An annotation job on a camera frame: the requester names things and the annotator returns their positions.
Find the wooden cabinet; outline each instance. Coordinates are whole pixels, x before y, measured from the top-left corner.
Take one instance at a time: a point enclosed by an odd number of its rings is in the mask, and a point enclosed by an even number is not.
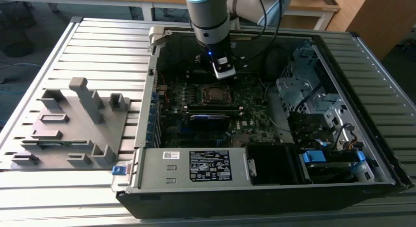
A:
[[[416,21],[416,0],[336,0],[342,7],[327,30],[354,31],[382,60]]]

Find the wire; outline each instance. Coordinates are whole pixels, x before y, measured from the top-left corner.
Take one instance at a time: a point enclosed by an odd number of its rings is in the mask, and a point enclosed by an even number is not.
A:
[[[358,136],[354,134],[352,131],[350,131],[351,135],[354,136],[354,139],[351,140],[351,142],[348,143],[347,147],[344,149],[352,149],[352,145],[355,145],[359,141]]]
[[[175,12],[178,9],[170,10],[168,8],[164,8],[164,10],[168,11],[168,12]]]
[[[251,40],[259,39],[263,36],[266,29],[267,29],[267,12],[266,12],[263,1],[262,0],[259,0],[259,1],[260,1],[260,5],[262,5],[262,10],[263,10],[263,16],[264,16],[264,26],[263,26],[263,30],[260,31],[260,33],[256,36],[254,36],[251,38]]]
[[[259,81],[260,81],[260,83],[262,83],[262,86],[266,88],[266,85],[264,85],[264,83],[262,82],[262,79],[259,78]]]
[[[338,143],[339,143],[339,137],[340,137],[340,133],[343,132],[344,128],[352,126],[348,122],[344,123],[344,125],[342,125],[338,134],[335,136],[335,140],[334,140],[334,146],[332,146],[332,150],[335,150],[338,148]]]
[[[308,101],[308,99],[312,97],[312,95],[318,92],[319,88],[322,88],[323,84],[319,83],[319,85],[312,89],[310,94],[306,96],[306,98],[300,101],[300,103],[296,105],[295,112],[298,112],[300,106]]]
[[[292,133],[292,131],[287,130],[286,128],[282,128],[282,127],[275,123],[275,121],[272,120],[271,117],[268,117],[268,119],[271,120],[271,122],[274,123],[274,125],[278,127],[278,129],[280,129],[280,130],[283,130],[283,131],[286,131],[286,132]]]
[[[16,63],[16,64],[8,64],[0,61],[0,63],[6,64],[6,66],[2,66],[0,69],[11,67],[11,66],[36,66],[39,69],[42,69],[42,66],[38,64],[31,64],[31,63]]]
[[[246,65],[248,64],[250,61],[252,61],[255,58],[258,58],[274,45],[275,43],[275,40],[276,40],[276,37],[278,37],[278,33],[279,33],[279,28],[280,28],[280,22],[282,22],[282,16],[283,16],[283,3],[282,3],[282,0],[279,0],[279,12],[280,12],[280,18],[279,18],[279,22],[278,22],[278,26],[276,26],[276,31],[275,31],[275,34],[274,34],[274,38],[268,44],[268,46],[263,49],[262,52],[259,52],[255,56],[252,56],[251,58],[247,59],[246,61]]]
[[[182,15],[182,19],[183,19],[184,15],[186,15],[187,13],[188,13],[188,10],[184,11],[184,13],[183,13],[183,15]]]
[[[267,90],[268,90],[268,88],[270,88],[270,86],[272,85],[272,83],[270,83],[268,85],[267,85],[267,88],[266,88],[266,91],[264,91],[264,101],[266,101],[266,95],[267,95]]]
[[[274,44],[274,46],[271,46],[268,48],[268,50],[266,51],[264,55],[263,55],[263,58],[262,58],[262,75],[263,77],[266,76],[267,72],[268,72],[268,58],[270,58],[270,54],[272,51],[278,51],[279,52],[279,57],[284,56],[283,54],[284,53],[288,53],[287,50],[284,49],[284,47],[279,44]]]
[[[0,93],[16,95],[16,94],[23,94],[26,92],[4,92],[4,91],[0,91]]]

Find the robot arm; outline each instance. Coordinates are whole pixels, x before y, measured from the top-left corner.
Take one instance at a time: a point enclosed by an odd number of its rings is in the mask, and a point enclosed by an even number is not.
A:
[[[267,26],[278,24],[279,0],[262,0],[267,12]],[[283,0],[283,10],[291,0]],[[230,12],[264,26],[259,0],[187,0],[192,27],[203,55],[210,57],[218,79],[236,74],[230,41]]]

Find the black cable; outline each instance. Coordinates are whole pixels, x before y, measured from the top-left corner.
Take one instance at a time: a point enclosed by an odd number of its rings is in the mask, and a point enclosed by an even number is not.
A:
[[[259,38],[263,36],[264,31],[266,31],[266,29],[267,29],[267,12],[266,12],[266,8],[264,8],[263,1],[262,1],[262,0],[259,0],[259,1],[260,1],[262,9],[263,9],[264,26],[263,26],[263,30],[260,31],[260,33],[259,33],[256,36],[254,36],[254,37],[251,38],[251,40],[259,39]]]
[[[270,57],[270,54],[272,51],[279,51],[280,57],[283,57],[283,55],[282,55],[283,53],[287,53],[287,50],[279,44],[274,44],[274,46],[268,48],[268,50],[266,51],[264,56],[262,58],[262,69],[260,69],[262,74],[260,74],[260,76],[263,78],[266,78],[266,75],[267,75],[267,61],[268,61],[268,57]]]
[[[340,127],[340,129],[338,131],[338,134],[335,136],[332,150],[335,150],[338,148],[340,134],[343,133],[344,128],[348,127],[348,126],[352,126],[348,122],[346,122],[344,125],[342,125],[342,127]]]
[[[183,15],[182,15],[182,19],[184,17],[184,15],[188,13],[188,10],[184,11]]]
[[[170,13],[168,12],[174,12],[174,11],[170,11],[168,9],[164,9],[164,8],[159,8],[162,11],[163,11],[163,13],[166,13],[167,14],[167,16],[164,16],[164,17],[171,17],[172,15],[170,15]]]
[[[164,10],[167,10],[168,12],[175,12],[178,9],[170,10],[166,8]]]
[[[300,101],[300,103],[296,105],[295,111],[298,112],[300,106],[308,101],[308,99],[312,97],[312,95],[318,92],[319,88],[322,88],[323,84],[319,83],[319,85],[312,89],[312,91],[310,92],[310,94],[306,96],[306,98]]]
[[[284,14],[284,13],[283,13],[283,7],[284,7],[284,5],[283,5],[283,3],[282,3],[282,0],[279,0],[280,18],[279,18],[279,23],[278,23],[278,26],[276,26],[276,31],[275,31],[275,34],[274,34],[274,38],[272,38],[272,40],[271,40],[268,46],[263,49],[263,51],[259,52],[255,56],[252,56],[251,58],[247,59],[246,64],[248,64],[250,61],[252,61],[255,58],[258,58],[258,57],[268,50],[268,48],[270,48],[270,47],[274,45],[274,43],[275,43],[275,40],[276,40],[276,37],[278,37],[278,33],[279,33],[279,28],[280,28],[282,17],[283,17],[283,14]]]

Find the aluminum slotted table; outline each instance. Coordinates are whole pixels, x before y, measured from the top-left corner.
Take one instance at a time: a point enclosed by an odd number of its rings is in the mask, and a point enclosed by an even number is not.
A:
[[[120,161],[131,160],[148,71],[148,33],[156,25],[187,27],[187,23],[144,23],[131,20],[82,19],[70,23],[44,67],[0,134],[0,155],[22,150],[19,140],[31,132],[43,103],[43,89],[68,86],[86,77],[88,88],[102,97],[112,92],[131,98]],[[366,47],[350,33],[282,30],[320,35],[350,79],[382,134],[408,175],[416,177],[416,107]],[[0,169],[7,169],[6,158]],[[128,226],[242,225],[308,221],[324,226],[378,222],[407,226],[416,217],[416,189],[388,198],[368,200],[334,212],[287,213],[199,219],[138,220],[115,198],[111,171],[43,171],[0,173],[0,226]]]

